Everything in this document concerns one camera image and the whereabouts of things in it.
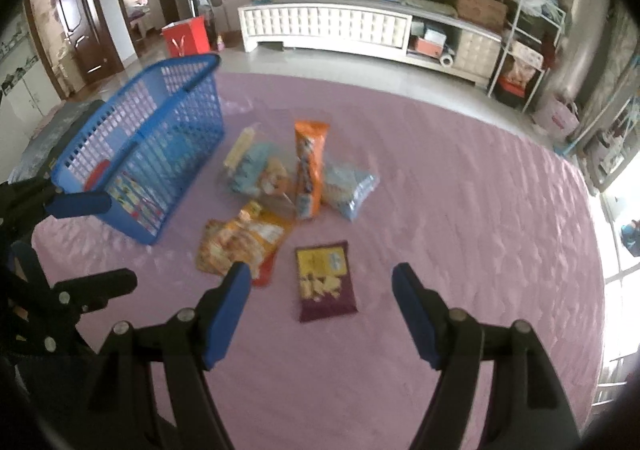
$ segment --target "screw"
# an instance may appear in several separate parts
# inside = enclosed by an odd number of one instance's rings
[[[129,324],[124,320],[121,322],[118,322],[113,326],[113,332],[116,333],[117,335],[123,335],[128,330],[129,330]]]
[[[454,322],[464,322],[466,320],[466,311],[458,307],[449,309],[449,318]]]
[[[194,311],[190,307],[185,307],[184,309],[180,309],[178,311],[177,316],[180,322],[190,322],[196,316],[196,311]]]
[[[56,341],[50,336],[47,336],[44,339],[44,348],[49,351],[49,353],[54,352],[56,350]]]
[[[517,332],[524,335],[531,332],[531,325],[526,320],[516,320],[513,322],[513,326],[516,328]]]

